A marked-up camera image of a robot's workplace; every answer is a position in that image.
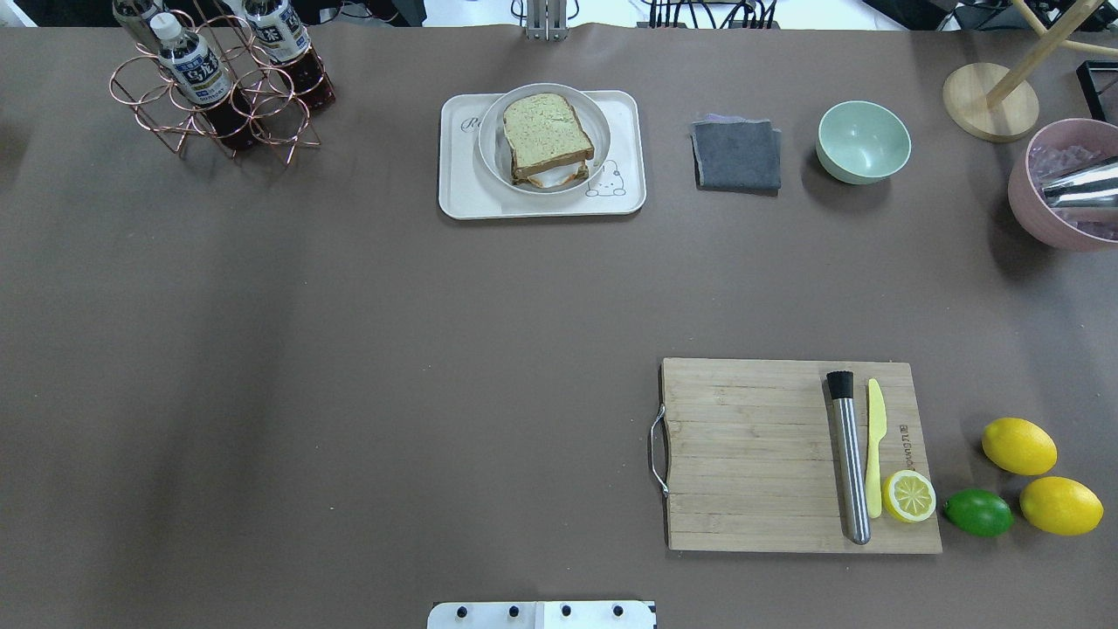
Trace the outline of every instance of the lemon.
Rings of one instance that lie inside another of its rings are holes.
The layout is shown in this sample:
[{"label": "lemon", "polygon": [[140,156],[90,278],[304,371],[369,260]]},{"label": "lemon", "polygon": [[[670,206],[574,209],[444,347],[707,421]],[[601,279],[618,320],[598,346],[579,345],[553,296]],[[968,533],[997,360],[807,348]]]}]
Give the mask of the lemon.
[{"label": "lemon", "polygon": [[920,473],[901,470],[885,479],[881,504],[901,522],[923,522],[936,513],[936,490]]},{"label": "lemon", "polygon": [[982,432],[982,450],[997,467],[1022,476],[1039,476],[1055,465],[1052,438],[1021,418],[991,422]]},{"label": "lemon", "polygon": [[1102,503],[1082,484],[1059,476],[1038,478],[1021,493],[1021,513],[1041,531],[1082,535],[1102,520]]}]

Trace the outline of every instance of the cable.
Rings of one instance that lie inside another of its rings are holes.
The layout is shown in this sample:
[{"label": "cable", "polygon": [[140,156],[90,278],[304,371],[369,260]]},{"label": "cable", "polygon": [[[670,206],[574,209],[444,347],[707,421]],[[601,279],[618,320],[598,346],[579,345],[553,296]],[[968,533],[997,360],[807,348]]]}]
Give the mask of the cable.
[{"label": "cable", "polygon": [[768,12],[768,9],[765,8],[765,2],[762,0],[757,0],[757,3],[760,4],[761,10],[749,19],[749,28],[761,28],[765,23],[765,13]]},{"label": "cable", "polygon": [[[982,27],[986,26],[986,23],[988,23],[992,19],[1002,15],[1002,11],[1013,6],[1013,3],[1010,0],[996,0],[995,2],[985,2],[983,0],[959,0],[958,4],[970,9],[983,9],[989,11],[989,15],[986,16],[986,19],[975,25],[970,30],[983,30]],[[956,22],[958,22],[959,20],[958,10],[959,10],[958,6],[951,9],[951,11],[944,17],[942,21],[939,22],[939,26],[936,27],[936,30],[944,30],[944,27],[946,27],[947,23],[951,21],[953,18],[955,19]],[[986,30],[1002,30],[1004,28],[1011,28],[1011,27],[995,27]]]},{"label": "cable", "polygon": [[765,25],[765,28],[773,28],[773,20],[776,19],[776,2],[777,0],[773,0],[773,3],[769,4],[769,21]]},{"label": "cable", "polygon": [[[357,13],[345,12],[345,7],[361,7],[362,9],[364,9],[366,15],[359,16]],[[390,21],[395,20],[396,18],[400,17],[400,12],[396,11],[396,15],[394,15],[390,18],[381,18],[381,17],[378,17],[376,13],[373,13],[369,9],[369,7],[367,7],[364,4],[364,2],[353,2],[351,0],[341,0],[341,2],[338,3],[338,11],[333,16],[331,16],[330,19],[323,20],[323,21],[319,22],[319,25],[321,26],[321,25],[324,25],[324,23],[328,23],[328,22],[332,22],[332,21],[337,20],[340,16],[345,16],[347,18],[353,18],[353,19],[358,19],[358,20],[378,19],[378,20],[381,20],[383,22],[390,22]]]},{"label": "cable", "polygon": [[752,0],[738,0],[738,2],[733,4],[733,8],[730,9],[730,13],[726,16],[724,20],[722,20],[722,26],[718,28],[733,28],[733,17],[738,15],[738,9],[745,9],[746,16],[751,15],[754,12],[754,6],[751,1]]},{"label": "cable", "polygon": [[[698,30],[699,29],[699,18],[695,17],[694,0],[680,0],[679,3],[675,4],[675,18],[672,20],[672,25],[673,26],[679,26],[679,23],[680,23],[680,9],[683,7],[683,2],[684,1],[688,3],[688,9],[691,11],[691,23],[694,25],[695,30]],[[714,13],[711,12],[710,7],[707,4],[705,0],[699,0],[699,3],[702,4],[703,9],[707,9],[707,17],[710,18],[710,27],[711,28],[718,28],[718,23],[714,21]]]},{"label": "cable", "polygon": [[[642,4],[653,4],[657,0],[637,0],[637,1],[641,2]],[[703,2],[703,4],[722,4],[722,6],[726,6],[726,4],[737,4],[737,3],[738,2],[735,1],[735,0],[705,0]]]}]

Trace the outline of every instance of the toast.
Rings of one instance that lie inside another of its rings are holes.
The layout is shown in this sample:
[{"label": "toast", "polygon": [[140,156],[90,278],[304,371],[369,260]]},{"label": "toast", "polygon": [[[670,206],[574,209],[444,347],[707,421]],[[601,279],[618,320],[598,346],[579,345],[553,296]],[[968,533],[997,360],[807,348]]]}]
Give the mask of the toast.
[{"label": "toast", "polygon": [[[567,98],[550,92],[513,101],[504,109],[504,136],[512,149],[512,181],[594,159],[594,144]],[[576,178],[586,178],[586,168]]]}]

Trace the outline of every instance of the yellow knife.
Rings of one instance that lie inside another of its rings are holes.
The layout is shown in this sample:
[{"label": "yellow knife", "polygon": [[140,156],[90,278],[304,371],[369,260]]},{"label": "yellow knife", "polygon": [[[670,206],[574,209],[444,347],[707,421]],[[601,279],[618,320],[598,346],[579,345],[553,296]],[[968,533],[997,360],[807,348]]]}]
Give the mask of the yellow knife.
[{"label": "yellow knife", "polygon": [[870,379],[868,385],[870,430],[865,454],[865,507],[870,517],[881,515],[881,463],[878,445],[885,436],[885,399],[881,397],[881,385]]}]

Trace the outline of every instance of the lemon slice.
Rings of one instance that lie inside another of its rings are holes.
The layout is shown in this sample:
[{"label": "lemon slice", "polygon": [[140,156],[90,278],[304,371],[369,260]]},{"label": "lemon slice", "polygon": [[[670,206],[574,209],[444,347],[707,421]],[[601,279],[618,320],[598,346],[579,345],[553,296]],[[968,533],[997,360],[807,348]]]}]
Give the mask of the lemon slice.
[{"label": "lemon slice", "polygon": [[923,522],[936,513],[936,490],[923,475],[901,470],[885,479],[881,503],[901,522]]}]

